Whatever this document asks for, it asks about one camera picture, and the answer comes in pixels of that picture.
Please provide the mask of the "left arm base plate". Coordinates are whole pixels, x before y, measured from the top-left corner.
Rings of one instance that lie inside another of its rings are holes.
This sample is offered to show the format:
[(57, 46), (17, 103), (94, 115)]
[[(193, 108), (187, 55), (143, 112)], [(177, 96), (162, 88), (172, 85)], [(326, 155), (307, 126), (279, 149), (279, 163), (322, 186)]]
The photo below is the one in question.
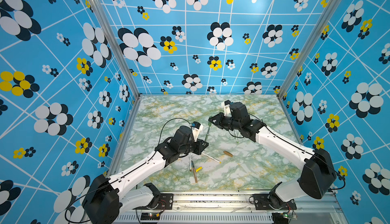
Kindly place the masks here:
[(171, 210), (173, 206), (173, 194), (162, 193), (152, 198), (151, 202), (146, 205), (150, 210)]

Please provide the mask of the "tan brown pen cap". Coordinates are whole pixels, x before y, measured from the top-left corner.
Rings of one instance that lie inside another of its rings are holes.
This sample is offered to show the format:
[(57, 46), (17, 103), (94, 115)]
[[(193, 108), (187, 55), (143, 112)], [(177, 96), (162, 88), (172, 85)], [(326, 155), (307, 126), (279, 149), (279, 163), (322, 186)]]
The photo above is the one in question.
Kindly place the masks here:
[(233, 155), (232, 155), (230, 152), (223, 151), (223, 153), (226, 154), (226, 155), (229, 156), (229, 157), (233, 157)]

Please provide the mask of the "brown fountain pen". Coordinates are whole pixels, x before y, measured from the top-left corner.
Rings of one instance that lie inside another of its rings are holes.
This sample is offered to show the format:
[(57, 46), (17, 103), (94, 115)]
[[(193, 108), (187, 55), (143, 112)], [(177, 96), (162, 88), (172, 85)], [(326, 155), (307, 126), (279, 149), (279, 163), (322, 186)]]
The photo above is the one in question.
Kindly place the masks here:
[(193, 172), (193, 175), (194, 175), (195, 183), (198, 183), (197, 174), (196, 174), (196, 169), (195, 169), (195, 166), (194, 166), (194, 162), (193, 162), (193, 161), (191, 161), (191, 167), (192, 167), (192, 172)]

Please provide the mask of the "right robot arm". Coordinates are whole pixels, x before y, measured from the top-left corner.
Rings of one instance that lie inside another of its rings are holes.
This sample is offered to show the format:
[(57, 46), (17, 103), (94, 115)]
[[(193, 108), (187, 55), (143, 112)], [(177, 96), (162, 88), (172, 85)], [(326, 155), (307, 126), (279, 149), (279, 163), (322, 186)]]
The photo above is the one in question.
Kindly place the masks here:
[(313, 150), (282, 136), (248, 113), (241, 102), (227, 100), (222, 107), (223, 112), (208, 119), (211, 124), (226, 131), (239, 131), (244, 138), (279, 153), (301, 171), (300, 177), (280, 182), (271, 189), (267, 201), (272, 209), (279, 210), (289, 201), (304, 196), (321, 199), (331, 190), (339, 173), (326, 150)]

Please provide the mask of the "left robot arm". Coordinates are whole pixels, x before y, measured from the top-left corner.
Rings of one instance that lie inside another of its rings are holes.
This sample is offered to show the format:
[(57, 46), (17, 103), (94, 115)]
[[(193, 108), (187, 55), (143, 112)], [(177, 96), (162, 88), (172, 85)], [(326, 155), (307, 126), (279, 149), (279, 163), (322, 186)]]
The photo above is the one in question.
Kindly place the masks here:
[(111, 224), (128, 210), (154, 206), (158, 203), (160, 191), (152, 183), (140, 189), (134, 187), (155, 172), (189, 153), (200, 155), (208, 143), (198, 138), (203, 125), (192, 123), (181, 126), (172, 137), (168, 137), (146, 158), (130, 168), (109, 177), (96, 177), (83, 198), (82, 206), (91, 224)]

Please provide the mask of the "dark green fountain pen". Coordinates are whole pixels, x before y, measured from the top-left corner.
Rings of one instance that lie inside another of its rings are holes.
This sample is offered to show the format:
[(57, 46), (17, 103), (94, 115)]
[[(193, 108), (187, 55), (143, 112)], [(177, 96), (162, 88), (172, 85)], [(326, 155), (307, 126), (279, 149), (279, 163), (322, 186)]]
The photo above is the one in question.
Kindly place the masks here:
[(208, 140), (208, 137), (209, 137), (209, 132), (210, 132), (210, 126), (208, 126), (208, 129), (207, 129), (207, 133), (206, 133), (206, 136), (205, 136), (205, 142), (207, 142)]

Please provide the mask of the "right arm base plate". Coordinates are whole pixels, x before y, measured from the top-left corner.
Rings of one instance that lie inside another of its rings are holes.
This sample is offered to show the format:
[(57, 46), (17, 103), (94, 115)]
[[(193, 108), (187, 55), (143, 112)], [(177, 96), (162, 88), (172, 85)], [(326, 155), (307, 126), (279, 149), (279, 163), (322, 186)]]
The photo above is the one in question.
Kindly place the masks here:
[(289, 202), (283, 202), (276, 195), (254, 194), (251, 196), (251, 200), (253, 201), (256, 210), (292, 211), (297, 209), (297, 206), (293, 200), (290, 200)]

